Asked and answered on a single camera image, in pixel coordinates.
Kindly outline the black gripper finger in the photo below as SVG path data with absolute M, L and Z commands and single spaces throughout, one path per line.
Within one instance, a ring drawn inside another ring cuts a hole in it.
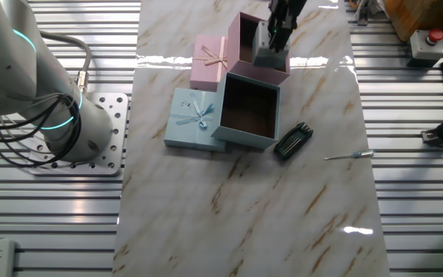
M 276 18 L 271 18 L 268 22 L 268 31 L 269 31 L 269 48 L 276 49 L 278 46 L 277 43 L 277 34 L 278 34 L 278 20 Z
M 280 28 L 279 31 L 279 49 L 283 50 L 285 48 L 285 46 L 287 45 L 287 42 L 289 40 L 289 37 L 292 33 L 292 23 L 291 22 L 286 22 L 285 24 L 283 24 Z

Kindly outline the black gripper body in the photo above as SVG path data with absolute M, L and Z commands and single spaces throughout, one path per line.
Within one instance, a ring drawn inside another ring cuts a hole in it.
M 270 26 L 296 27 L 307 0 L 271 0 Z

